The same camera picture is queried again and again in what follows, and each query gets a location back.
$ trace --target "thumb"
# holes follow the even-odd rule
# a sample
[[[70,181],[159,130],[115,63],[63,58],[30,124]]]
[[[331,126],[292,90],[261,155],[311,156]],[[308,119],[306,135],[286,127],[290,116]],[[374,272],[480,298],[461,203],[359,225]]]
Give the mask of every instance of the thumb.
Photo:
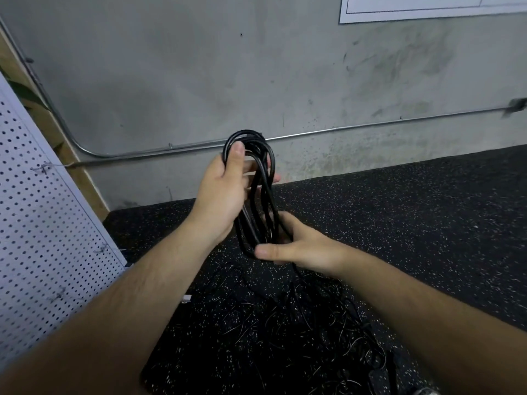
[[[264,261],[298,262],[300,252],[296,243],[259,244],[254,250],[254,256]]]
[[[240,178],[243,176],[243,166],[245,164],[245,145],[241,141],[236,141],[229,151],[227,166],[224,177]]]

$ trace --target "person's left hand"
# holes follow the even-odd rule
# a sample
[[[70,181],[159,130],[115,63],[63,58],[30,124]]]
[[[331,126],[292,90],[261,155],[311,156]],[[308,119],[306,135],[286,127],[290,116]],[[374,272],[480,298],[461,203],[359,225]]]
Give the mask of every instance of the person's left hand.
[[[205,171],[189,219],[200,225],[203,234],[210,236],[214,246],[231,231],[247,197],[246,189],[253,179],[245,173],[255,170],[256,163],[245,160],[245,146],[236,141],[230,149],[227,167],[218,155]],[[280,175],[275,174],[273,181],[280,181]]]

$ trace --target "hand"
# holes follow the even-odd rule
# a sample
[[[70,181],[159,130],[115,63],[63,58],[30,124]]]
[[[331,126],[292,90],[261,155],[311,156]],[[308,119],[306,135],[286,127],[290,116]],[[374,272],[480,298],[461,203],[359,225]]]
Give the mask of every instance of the hand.
[[[188,219],[197,223],[202,235],[209,236],[214,246],[231,231],[232,223],[247,198],[246,189],[253,180],[253,176],[246,173],[255,170],[256,162],[245,160],[245,146],[236,141],[230,149],[227,167],[218,155],[205,171]],[[278,181],[280,175],[275,174],[273,182]]]
[[[358,251],[306,226],[289,212],[279,213],[282,223],[293,236],[293,242],[280,235],[286,244],[257,245],[254,254],[258,259],[274,261],[275,264],[294,262],[306,269],[339,276],[350,252]]]

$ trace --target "person's right arm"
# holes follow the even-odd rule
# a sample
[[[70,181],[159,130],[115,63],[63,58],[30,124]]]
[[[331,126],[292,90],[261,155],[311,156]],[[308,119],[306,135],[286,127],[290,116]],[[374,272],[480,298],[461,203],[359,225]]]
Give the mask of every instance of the person's right arm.
[[[351,285],[447,393],[527,394],[527,333],[324,236],[287,212],[280,217],[294,241],[258,245],[258,258],[294,262]]]

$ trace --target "forearm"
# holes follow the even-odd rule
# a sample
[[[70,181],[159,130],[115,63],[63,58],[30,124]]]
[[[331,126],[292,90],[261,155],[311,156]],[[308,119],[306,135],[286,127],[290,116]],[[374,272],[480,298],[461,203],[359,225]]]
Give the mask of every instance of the forearm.
[[[129,393],[213,245],[185,221],[12,366],[2,392]]]
[[[527,334],[349,248],[340,276],[449,393],[527,393]]]

